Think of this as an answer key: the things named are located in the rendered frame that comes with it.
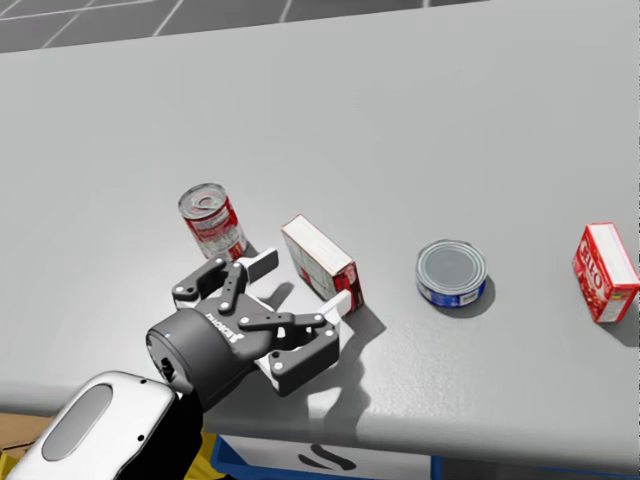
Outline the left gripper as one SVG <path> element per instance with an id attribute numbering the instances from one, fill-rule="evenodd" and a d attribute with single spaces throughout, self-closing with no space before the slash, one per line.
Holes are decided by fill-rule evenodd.
<path id="1" fill-rule="evenodd" d="M 149 355 L 164 381 L 196 398 L 202 411 L 258 367 L 284 397 L 338 362 L 351 293 L 339 292 L 318 312 L 272 312 L 244 293 L 278 266 L 275 248 L 253 257 L 207 260 L 173 286 L 180 310 L 147 332 Z M 216 291 L 220 295 L 207 300 Z"/>

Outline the white box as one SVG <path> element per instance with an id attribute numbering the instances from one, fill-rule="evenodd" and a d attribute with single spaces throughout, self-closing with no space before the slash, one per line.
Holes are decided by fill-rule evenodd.
<path id="1" fill-rule="evenodd" d="M 237 480 L 443 480 L 424 454 L 222 435 L 212 465 Z"/>

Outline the brown box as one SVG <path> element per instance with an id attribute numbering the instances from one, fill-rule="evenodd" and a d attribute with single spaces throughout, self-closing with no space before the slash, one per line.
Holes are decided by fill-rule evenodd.
<path id="1" fill-rule="evenodd" d="M 0 452 L 21 458 L 52 420 L 52 417 L 0 413 Z"/>

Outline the red and white carton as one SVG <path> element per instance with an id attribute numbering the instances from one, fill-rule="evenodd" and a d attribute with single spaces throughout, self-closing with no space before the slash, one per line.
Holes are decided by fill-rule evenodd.
<path id="1" fill-rule="evenodd" d="M 283 225 L 281 233 L 296 272 L 321 299 L 348 291 L 349 313 L 364 305 L 356 262 L 334 241 L 301 214 Z"/>

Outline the red and white can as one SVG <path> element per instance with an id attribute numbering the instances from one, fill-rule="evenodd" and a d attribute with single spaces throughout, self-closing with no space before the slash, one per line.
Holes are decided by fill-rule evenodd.
<path id="1" fill-rule="evenodd" d="M 243 256 L 248 240 L 223 186 L 203 183 L 188 189 L 178 209 L 207 259 L 233 261 Z"/>

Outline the blue flat can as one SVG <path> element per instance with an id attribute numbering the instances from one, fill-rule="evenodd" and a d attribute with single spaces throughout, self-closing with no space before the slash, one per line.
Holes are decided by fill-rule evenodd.
<path id="1" fill-rule="evenodd" d="M 437 307 L 457 309 L 480 299 L 488 269 L 484 255 L 472 244 L 441 239 L 419 251 L 415 277 L 424 299 Z"/>

